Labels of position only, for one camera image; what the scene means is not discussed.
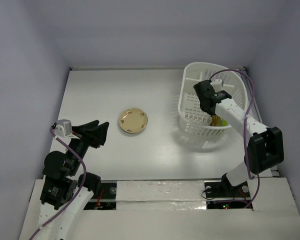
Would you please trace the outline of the cream floral plate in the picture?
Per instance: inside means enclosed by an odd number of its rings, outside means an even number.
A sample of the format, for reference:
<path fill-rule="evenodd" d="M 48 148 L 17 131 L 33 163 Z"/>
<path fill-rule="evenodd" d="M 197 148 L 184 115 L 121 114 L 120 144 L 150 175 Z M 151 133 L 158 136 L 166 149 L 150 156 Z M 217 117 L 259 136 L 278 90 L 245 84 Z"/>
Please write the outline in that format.
<path fill-rule="evenodd" d="M 118 124 L 124 132 L 138 134 L 147 127 L 148 115 L 139 108 L 129 108 L 120 114 Z"/>

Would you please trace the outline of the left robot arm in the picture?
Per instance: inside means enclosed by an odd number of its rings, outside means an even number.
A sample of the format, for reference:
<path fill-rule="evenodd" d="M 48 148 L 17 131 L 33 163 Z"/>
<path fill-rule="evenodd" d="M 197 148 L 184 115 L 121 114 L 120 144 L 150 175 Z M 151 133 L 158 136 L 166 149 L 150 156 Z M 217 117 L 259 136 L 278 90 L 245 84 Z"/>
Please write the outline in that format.
<path fill-rule="evenodd" d="M 60 119 L 50 127 L 50 134 L 65 152 L 51 151 L 44 159 L 38 227 L 30 239 L 71 238 L 86 204 L 101 191 L 100 176 L 87 171 L 83 158 L 89 148 L 105 144 L 109 125 L 94 120 L 73 126 L 70 120 Z"/>

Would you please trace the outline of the brown and yellow patterned plate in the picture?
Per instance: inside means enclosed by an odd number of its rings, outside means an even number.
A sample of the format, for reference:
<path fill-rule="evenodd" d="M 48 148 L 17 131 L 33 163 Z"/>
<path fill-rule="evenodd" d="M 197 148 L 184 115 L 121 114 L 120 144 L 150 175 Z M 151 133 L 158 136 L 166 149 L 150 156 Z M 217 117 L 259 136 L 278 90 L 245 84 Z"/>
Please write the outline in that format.
<path fill-rule="evenodd" d="M 211 127 L 220 127 L 222 125 L 222 119 L 217 115 L 211 116 Z"/>

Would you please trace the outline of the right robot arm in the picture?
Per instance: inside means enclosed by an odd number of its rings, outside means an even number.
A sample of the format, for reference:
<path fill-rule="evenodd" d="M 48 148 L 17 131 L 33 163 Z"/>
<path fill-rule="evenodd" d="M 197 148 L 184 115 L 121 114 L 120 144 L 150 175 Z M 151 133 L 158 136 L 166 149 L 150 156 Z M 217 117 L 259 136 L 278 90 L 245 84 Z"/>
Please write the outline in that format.
<path fill-rule="evenodd" d="M 224 90 L 216 92 L 210 80 L 193 86 L 200 109 L 224 119 L 243 138 L 244 160 L 221 177 L 220 186 L 212 191 L 232 196 L 239 186 L 265 170 L 284 161 L 283 133 L 278 127 L 268 127 L 251 117 Z"/>

